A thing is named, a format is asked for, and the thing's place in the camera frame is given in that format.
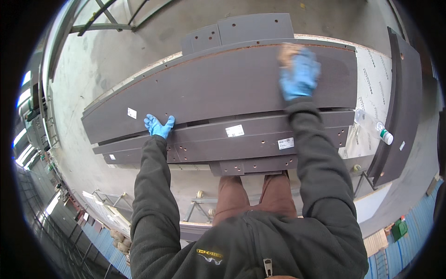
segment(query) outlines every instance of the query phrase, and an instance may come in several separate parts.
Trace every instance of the black fleece jacket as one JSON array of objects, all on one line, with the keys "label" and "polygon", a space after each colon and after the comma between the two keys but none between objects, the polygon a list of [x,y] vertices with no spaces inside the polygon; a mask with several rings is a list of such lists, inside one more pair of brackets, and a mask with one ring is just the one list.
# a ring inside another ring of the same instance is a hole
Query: black fleece jacket
[{"label": "black fleece jacket", "polygon": [[180,216],[170,191],[166,140],[143,146],[135,181],[130,268],[139,278],[363,278],[367,254],[356,221],[350,176],[323,131],[311,97],[286,109],[294,129],[304,218],[249,211],[228,218],[180,247]]}]

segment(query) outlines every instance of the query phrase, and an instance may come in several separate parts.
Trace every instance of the blue nitrile glove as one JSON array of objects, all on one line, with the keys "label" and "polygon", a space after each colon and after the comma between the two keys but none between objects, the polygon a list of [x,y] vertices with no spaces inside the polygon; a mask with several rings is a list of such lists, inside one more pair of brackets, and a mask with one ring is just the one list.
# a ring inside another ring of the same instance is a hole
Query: blue nitrile glove
[{"label": "blue nitrile glove", "polygon": [[279,83],[283,97],[291,101],[300,96],[311,96],[318,85],[317,78],[321,72],[321,64],[316,62],[316,55],[307,48],[293,56],[291,69],[281,68]]},{"label": "blue nitrile glove", "polygon": [[166,122],[166,125],[161,125],[160,121],[152,114],[146,115],[147,118],[144,119],[145,127],[149,130],[151,136],[159,135],[164,139],[167,139],[170,129],[172,129],[175,123],[175,118],[171,115]]}]

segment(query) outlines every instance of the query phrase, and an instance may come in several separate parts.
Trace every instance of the jacket sleeve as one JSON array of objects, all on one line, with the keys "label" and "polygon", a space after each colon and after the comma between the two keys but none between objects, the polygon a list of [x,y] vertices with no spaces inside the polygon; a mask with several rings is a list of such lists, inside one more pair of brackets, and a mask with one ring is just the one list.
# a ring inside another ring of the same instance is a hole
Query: jacket sleeve
[{"label": "jacket sleeve", "polygon": [[180,215],[170,191],[166,140],[152,136],[142,148],[141,169],[135,181],[130,236],[133,278],[154,278],[181,250]]},{"label": "jacket sleeve", "polygon": [[297,176],[304,204],[302,214],[321,222],[367,272],[367,253],[356,221],[347,168],[326,136],[311,97],[294,99],[286,110],[294,130]]}]

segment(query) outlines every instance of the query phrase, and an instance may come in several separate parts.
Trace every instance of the plastic water bottle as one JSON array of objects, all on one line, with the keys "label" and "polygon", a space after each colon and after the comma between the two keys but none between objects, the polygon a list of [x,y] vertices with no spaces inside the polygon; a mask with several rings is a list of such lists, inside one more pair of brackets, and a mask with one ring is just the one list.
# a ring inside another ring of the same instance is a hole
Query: plastic water bottle
[{"label": "plastic water bottle", "polygon": [[393,135],[384,127],[384,123],[366,113],[363,109],[355,110],[355,122],[366,129],[370,136],[383,140],[388,145],[392,144]]}]

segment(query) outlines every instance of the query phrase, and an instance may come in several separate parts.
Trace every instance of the embroidered logo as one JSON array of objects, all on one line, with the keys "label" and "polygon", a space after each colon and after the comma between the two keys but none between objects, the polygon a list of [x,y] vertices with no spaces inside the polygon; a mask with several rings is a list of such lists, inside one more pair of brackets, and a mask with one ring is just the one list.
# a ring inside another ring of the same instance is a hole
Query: embroidered logo
[{"label": "embroidered logo", "polygon": [[216,266],[221,264],[221,262],[223,261],[223,259],[222,259],[223,255],[216,253],[216,252],[197,249],[197,254],[202,256],[207,262],[212,262],[212,260],[214,260],[214,263]]}]

